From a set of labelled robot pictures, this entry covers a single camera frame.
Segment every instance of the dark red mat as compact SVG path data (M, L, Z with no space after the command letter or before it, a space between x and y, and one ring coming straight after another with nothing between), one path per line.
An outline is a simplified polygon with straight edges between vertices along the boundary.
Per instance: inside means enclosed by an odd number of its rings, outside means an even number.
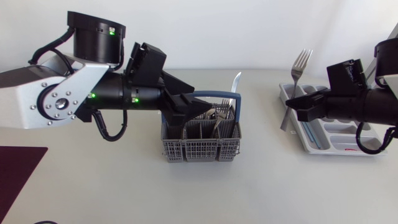
M0 223L46 152L46 147L0 146Z

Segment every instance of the cutlery basket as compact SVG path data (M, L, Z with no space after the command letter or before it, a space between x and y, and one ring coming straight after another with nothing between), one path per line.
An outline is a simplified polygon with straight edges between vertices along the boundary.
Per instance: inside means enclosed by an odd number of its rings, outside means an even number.
M183 126L169 126L162 117L163 155L168 162L233 161L239 154L241 139L240 94L224 91L195 91L192 96L232 98L236 100L237 110L233 106L229 109L228 117L218 125L214 136L211 134L216 124L217 114L222 109L220 104L213 103L215 115L205 116L203 113Z

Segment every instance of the fork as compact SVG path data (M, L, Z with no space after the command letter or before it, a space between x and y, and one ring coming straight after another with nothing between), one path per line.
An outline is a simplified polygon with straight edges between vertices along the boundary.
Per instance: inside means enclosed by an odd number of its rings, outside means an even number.
M311 57L311 54L312 54L312 50L303 49L303 51L301 51L301 54L297 57L296 61L293 64L291 73L292 73L292 78L294 81L294 88L293 88L292 97L290 97L290 99L294 99L294 97L296 95L297 82L299 81L301 75L303 74L304 69L307 66L307 62ZM290 107L287 107L284 119L280 126L280 128L283 131L286 131L287 123L289 122L289 117L290 117L291 112L292 112L292 109Z
M213 132L211 132L211 138L214 137L214 134L216 132L216 129L217 129L218 125L223 120L225 120L226 115L228 114L228 110L229 110L228 105L229 105L229 101L228 100L223 100L221 102L220 111L218 112L218 115L217 115L217 121L216 121L216 124L214 125Z

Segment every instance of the cutlery tray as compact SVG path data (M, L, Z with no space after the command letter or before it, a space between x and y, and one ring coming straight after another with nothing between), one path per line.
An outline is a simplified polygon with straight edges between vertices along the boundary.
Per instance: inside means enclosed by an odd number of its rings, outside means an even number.
M224 94L223 98L232 98L229 92L196 91L193 96L210 96L208 93ZM233 106L228 117L218 125L214 136L211 136L216 124L217 114L222 109L221 104L213 103L215 115L205 116L205 113L186 122L183 126L169 126L162 117L161 138L163 155L168 162L229 162L239 154L241 129L239 127L240 95L236 98L237 112Z
M285 105L286 100L290 99L292 96L294 85L281 83L279 87L279 96ZM297 85L295 96L298 97L306 95L325 88L325 86L319 85ZM312 130L312 134L319 143L317 146L315 142L311 142L303 123L297 120L297 113L295 110L292 110L290 120L292 121L305 150L309 154L371 156L362 152L356 144L355 135L359 125L359 122L357 121L322 118L308 122L307 124ZM382 144L382 141L375 130L367 123L364 125L361 133L361 142L364 146L370 149L377 149Z

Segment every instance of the white table surface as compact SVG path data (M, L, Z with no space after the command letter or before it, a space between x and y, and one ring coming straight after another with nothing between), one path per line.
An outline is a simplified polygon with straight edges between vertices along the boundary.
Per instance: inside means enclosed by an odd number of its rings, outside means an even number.
M229 91L239 70L168 72L196 90ZM0 145L49 148L3 223L398 223L398 140L382 157L309 155L291 124L279 129L278 84L292 82L290 72L242 72L243 138L233 162L169 164L157 111L129 111L117 142L81 121L1 128ZM121 127L121 111L104 118L111 134Z

